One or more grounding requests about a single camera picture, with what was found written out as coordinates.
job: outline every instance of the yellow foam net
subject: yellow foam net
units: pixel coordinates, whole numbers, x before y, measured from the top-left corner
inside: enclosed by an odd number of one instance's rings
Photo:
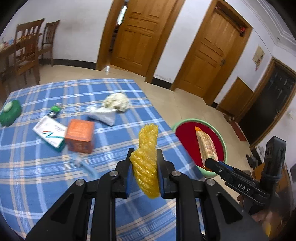
[[[139,132],[139,149],[130,157],[137,184],[149,198],[160,195],[157,179],[157,135],[158,125],[145,125]]]

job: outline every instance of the green bottle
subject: green bottle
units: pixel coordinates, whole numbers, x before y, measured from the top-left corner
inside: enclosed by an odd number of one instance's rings
[[[18,118],[22,113],[22,107],[18,100],[13,100],[8,102],[0,114],[0,123],[2,126],[10,126],[14,123],[16,118]]]

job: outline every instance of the wooden door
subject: wooden door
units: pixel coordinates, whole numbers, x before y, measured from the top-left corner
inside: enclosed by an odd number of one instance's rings
[[[281,66],[275,66],[260,96],[239,122],[252,145],[269,128],[293,93],[296,77]]]
[[[130,0],[111,64],[146,76],[165,23],[176,0]]]
[[[183,71],[177,87],[204,97],[238,36],[238,28],[232,20],[215,10],[201,41],[192,45],[188,52],[186,58],[190,59],[190,64]]]
[[[237,77],[217,109],[236,118],[251,99],[252,95],[253,91]]]

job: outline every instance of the snack package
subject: snack package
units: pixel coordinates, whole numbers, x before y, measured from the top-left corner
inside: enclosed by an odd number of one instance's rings
[[[198,146],[200,147],[200,154],[202,157],[203,168],[211,172],[210,169],[205,167],[205,161],[208,158],[212,158],[215,161],[218,161],[218,156],[217,156],[214,143],[211,137],[207,133],[204,133],[200,128],[195,127],[195,131],[196,131]]]
[[[157,135],[157,125],[145,125],[139,132],[139,149],[130,157],[137,184],[149,198],[160,196],[157,178]]]

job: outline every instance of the dark cabinet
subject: dark cabinet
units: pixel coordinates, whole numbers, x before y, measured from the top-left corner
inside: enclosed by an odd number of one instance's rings
[[[295,77],[276,64],[261,94],[239,122],[250,145],[269,127],[290,96]]]

